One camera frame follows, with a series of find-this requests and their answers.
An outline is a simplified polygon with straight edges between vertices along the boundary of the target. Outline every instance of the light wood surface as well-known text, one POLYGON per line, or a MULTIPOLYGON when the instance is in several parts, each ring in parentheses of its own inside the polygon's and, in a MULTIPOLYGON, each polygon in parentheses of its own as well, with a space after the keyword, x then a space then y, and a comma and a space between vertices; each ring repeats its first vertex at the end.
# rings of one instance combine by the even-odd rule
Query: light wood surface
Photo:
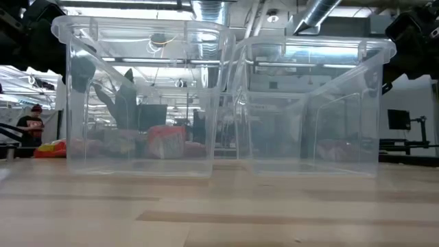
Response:
POLYGON ((439 246, 439 169, 255 178, 218 161, 210 179, 187 180, 76 176, 53 159, 0 170, 1 247, 439 246))

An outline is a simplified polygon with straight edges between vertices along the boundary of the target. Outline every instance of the ceiling pipe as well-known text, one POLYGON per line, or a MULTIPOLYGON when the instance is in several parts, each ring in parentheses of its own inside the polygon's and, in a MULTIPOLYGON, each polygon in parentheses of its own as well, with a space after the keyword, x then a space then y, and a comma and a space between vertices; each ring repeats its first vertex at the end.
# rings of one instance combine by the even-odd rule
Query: ceiling pipe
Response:
POLYGON ((244 38, 250 37, 250 33, 252 32, 253 23, 256 19, 256 14, 258 13, 258 7, 259 7, 259 1, 255 1, 252 5, 252 8, 250 11, 252 14, 250 15, 250 20, 248 20, 247 26, 246 26, 246 34, 244 35, 244 38))
POLYGON ((262 23, 264 22, 265 16, 267 15, 269 3, 270 3, 270 0, 265 0, 265 2, 262 5, 261 16, 259 17, 258 23, 256 24, 256 27, 254 28, 253 36, 258 36, 259 32, 261 31, 262 23))
POLYGON ((307 9, 289 20, 287 24, 288 34, 299 34, 309 28, 317 28, 316 34, 320 31, 320 24, 337 7, 342 0, 309 0, 307 9))

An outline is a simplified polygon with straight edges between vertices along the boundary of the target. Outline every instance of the red object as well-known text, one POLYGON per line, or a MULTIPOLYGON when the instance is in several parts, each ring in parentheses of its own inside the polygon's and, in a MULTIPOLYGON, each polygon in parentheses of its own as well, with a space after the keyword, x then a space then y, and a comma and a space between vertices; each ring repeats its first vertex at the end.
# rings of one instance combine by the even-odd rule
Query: red object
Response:
POLYGON ((66 154, 65 140, 44 144, 34 151, 35 158, 65 158, 66 154))
POLYGON ((147 148, 152 158, 180 158, 185 155, 183 126, 154 126, 148 130, 147 148))

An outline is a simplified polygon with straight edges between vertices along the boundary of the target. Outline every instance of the clear plastic bin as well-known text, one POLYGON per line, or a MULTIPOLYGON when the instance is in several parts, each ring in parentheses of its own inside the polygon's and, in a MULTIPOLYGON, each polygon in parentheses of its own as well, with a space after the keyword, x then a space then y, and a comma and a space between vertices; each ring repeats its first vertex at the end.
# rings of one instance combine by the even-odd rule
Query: clear plastic bin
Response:
POLYGON ((74 171, 211 175, 235 37, 195 21, 62 16, 67 158, 74 171))
POLYGON ((236 46, 238 158, 261 176, 375 174, 386 40, 255 37, 236 46))

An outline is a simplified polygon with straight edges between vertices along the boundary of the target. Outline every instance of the white wall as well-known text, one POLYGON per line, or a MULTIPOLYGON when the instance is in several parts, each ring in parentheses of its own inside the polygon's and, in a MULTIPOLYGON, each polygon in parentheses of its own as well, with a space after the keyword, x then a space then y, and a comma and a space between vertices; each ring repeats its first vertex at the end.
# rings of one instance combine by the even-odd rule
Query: white wall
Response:
MULTIPOLYGON (((417 80, 408 80, 407 77, 403 75, 397 79, 393 85, 394 88, 381 98, 380 138, 421 141, 419 123, 412 122, 412 130, 409 132, 404 130, 389 130, 387 110, 408 110, 410 111, 411 119, 426 116, 427 121, 425 127, 427 140, 430 141, 431 145, 436 144, 430 77, 423 76, 417 80)), ((413 149, 412 155, 436 156, 436 150, 434 148, 413 149)))

